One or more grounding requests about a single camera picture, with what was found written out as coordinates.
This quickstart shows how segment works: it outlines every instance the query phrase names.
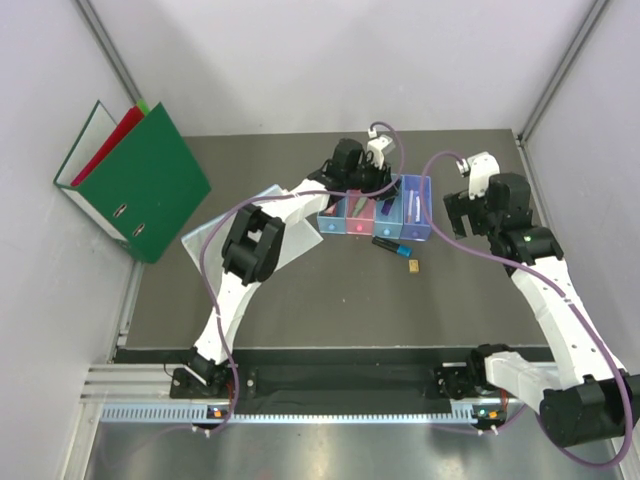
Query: green binder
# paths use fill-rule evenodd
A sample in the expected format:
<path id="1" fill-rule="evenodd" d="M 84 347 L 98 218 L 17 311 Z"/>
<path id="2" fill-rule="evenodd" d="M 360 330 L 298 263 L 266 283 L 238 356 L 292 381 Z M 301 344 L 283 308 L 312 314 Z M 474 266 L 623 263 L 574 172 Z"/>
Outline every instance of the green binder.
<path id="1" fill-rule="evenodd" d="M 132 257 L 154 263 L 211 187 L 162 104 L 72 187 L 115 127 L 97 102 L 53 183 Z"/>

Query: white wall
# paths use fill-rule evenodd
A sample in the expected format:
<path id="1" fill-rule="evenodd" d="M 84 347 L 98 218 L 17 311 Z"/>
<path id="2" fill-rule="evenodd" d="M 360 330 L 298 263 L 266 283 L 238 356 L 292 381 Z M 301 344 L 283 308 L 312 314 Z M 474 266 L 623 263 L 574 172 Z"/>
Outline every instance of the white wall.
<path id="1" fill-rule="evenodd" d="M 184 135 L 519 130 L 584 0 L 93 0 Z"/>
<path id="2" fill-rule="evenodd" d="M 611 2 L 530 142 L 594 323 L 640 373 L 640 3 Z"/>
<path id="3" fill-rule="evenodd" d="M 0 0 L 0 478 L 54 478 L 131 261 L 52 185 L 96 99 L 127 109 L 69 0 Z"/>

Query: metal corner post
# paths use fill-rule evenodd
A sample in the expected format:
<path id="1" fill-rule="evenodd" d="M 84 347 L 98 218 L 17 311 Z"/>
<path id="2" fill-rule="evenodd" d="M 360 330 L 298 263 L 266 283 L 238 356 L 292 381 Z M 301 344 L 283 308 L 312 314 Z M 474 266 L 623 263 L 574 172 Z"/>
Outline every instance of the metal corner post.
<path id="1" fill-rule="evenodd" d="M 574 65 L 580 53 L 584 49 L 587 40 L 589 39 L 591 33 L 594 31 L 600 19 L 603 17 L 603 14 L 605 13 L 610 3 L 611 0 L 594 0 L 594 2 L 592 3 L 591 8 L 580 24 L 578 31 L 576 32 L 573 39 L 569 43 L 569 46 L 562 55 L 560 63 L 558 63 L 558 66 L 547 82 L 542 95 L 536 102 L 533 111 L 527 118 L 522 132 L 517 136 L 518 140 L 523 145 L 526 144 L 531 138 L 531 135 L 540 123 L 540 119 L 546 112 L 551 101 L 567 78 L 567 75 L 571 71 L 571 67 Z"/>
<path id="2" fill-rule="evenodd" d="M 104 53 L 105 58 L 109 62 L 113 73 L 116 75 L 125 92 L 127 92 L 127 96 L 131 100 L 132 104 L 135 104 L 138 100 L 142 98 L 142 94 L 136 83 L 133 81 L 129 70 L 124 64 L 124 61 L 120 57 L 118 50 L 116 50 L 115 45 L 111 41 L 107 30 L 102 25 L 100 21 L 100 17 L 96 13 L 93 5 L 90 0 L 72 0 L 76 5 L 80 15 L 87 23 L 89 30 L 93 34 L 100 50 Z"/>

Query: red paper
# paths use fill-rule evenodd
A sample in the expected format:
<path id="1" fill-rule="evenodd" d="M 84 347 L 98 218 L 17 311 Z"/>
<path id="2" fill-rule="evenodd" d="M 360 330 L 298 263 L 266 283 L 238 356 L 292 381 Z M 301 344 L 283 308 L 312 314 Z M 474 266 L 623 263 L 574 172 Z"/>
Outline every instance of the red paper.
<path id="1" fill-rule="evenodd" d="M 87 163 L 85 167 L 80 171 L 78 176 L 73 179 L 73 181 L 71 182 L 71 186 L 77 187 L 78 185 L 80 185 L 80 183 L 82 183 L 82 181 L 89 176 L 93 169 L 100 165 L 100 162 L 104 160 L 104 158 L 109 155 L 109 153 L 111 153 L 111 150 L 113 150 L 114 147 L 118 143 L 120 143 L 120 140 L 126 137 L 127 133 L 133 130 L 133 127 L 135 127 L 143 118 L 144 113 L 142 113 L 142 111 L 137 106 L 131 108 L 124 116 L 124 118 L 120 121 L 115 130 L 111 132 L 111 135 L 109 135 L 107 141 L 104 142 L 104 144 L 93 156 L 91 161 L 89 161 L 89 163 Z"/>

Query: blue pen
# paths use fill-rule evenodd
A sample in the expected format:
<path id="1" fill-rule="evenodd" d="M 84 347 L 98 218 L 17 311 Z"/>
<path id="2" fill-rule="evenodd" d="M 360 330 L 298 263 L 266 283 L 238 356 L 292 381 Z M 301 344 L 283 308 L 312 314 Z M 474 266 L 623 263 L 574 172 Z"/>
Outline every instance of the blue pen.
<path id="1" fill-rule="evenodd" d="M 385 250 L 389 250 L 390 252 L 402 255 L 403 257 L 409 258 L 411 256 L 411 248 L 405 247 L 404 245 L 400 245 L 396 242 L 392 242 L 391 240 L 387 240 L 386 238 L 373 237 L 371 239 L 371 243 L 382 247 Z"/>

